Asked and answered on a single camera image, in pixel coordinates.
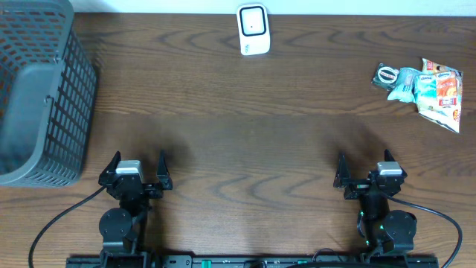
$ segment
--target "green led light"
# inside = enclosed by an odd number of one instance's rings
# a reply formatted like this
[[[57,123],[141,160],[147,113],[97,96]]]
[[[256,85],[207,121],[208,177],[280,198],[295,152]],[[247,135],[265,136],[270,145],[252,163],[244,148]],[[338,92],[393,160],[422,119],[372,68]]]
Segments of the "green led light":
[[[202,261],[202,268],[211,268],[211,261],[203,260]]]

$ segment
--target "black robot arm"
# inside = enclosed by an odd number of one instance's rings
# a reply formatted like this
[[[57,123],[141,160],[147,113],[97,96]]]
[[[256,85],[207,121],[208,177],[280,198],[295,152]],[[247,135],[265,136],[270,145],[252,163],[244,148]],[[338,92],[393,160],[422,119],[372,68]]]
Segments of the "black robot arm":
[[[405,211],[390,211],[387,198],[400,192],[400,185],[407,177],[398,162],[385,150],[385,160],[377,163],[376,170],[366,179],[352,179],[343,155],[339,157],[334,187],[345,188],[346,200],[359,200],[358,231],[366,238],[368,250],[361,254],[363,262],[382,256],[402,256],[414,248],[417,219]]]
[[[136,160],[121,161],[119,152],[99,176],[99,184],[119,200],[120,206],[107,211],[99,222],[103,236],[101,268],[153,268],[157,264],[155,253],[143,249],[142,245],[151,209],[149,200],[162,198],[163,190],[172,189],[163,153],[158,162],[157,178],[157,183],[143,183],[141,163]]]

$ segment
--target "colorful packaging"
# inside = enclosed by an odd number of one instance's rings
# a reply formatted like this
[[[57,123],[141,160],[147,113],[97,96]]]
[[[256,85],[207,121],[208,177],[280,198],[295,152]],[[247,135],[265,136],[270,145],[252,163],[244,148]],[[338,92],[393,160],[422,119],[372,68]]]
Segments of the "colorful packaging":
[[[381,86],[386,90],[392,90],[395,88],[395,83],[398,76],[399,70],[380,63],[379,67],[377,68],[377,72],[373,76],[372,83],[377,86]]]
[[[440,72],[446,72],[446,71],[455,71],[456,75],[458,76],[463,76],[462,71],[458,71],[457,69],[450,68],[448,66],[442,66],[441,64],[434,63],[430,60],[423,59],[423,74],[438,74]]]
[[[460,132],[461,104],[454,71],[420,75],[415,79],[418,113],[453,132]]]
[[[401,68],[396,79],[395,89],[388,95],[388,100],[399,100],[405,103],[415,102],[414,97],[414,79],[422,72],[414,68]]]

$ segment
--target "snack bag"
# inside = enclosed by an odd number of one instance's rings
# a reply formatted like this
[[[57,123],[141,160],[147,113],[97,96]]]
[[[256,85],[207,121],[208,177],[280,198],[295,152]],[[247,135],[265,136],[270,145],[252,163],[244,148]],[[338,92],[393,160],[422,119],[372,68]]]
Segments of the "snack bag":
[[[415,102],[418,113],[459,133],[461,104],[457,101],[457,80],[454,71],[420,75],[415,80]]]
[[[414,68],[400,68],[395,89],[390,92],[387,100],[399,100],[405,103],[415,102],[414,79],[421,74],[421,71],[415,70]]]

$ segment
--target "white plug-in device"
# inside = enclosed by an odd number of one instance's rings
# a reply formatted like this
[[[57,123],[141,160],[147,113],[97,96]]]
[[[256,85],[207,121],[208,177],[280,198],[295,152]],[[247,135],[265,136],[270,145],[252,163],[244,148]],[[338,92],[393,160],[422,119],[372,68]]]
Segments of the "white plug-in device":
[[[237,11],[239,45],[241,54],[256,55],[269,51],[268,13],[262,4],[246,4]]]

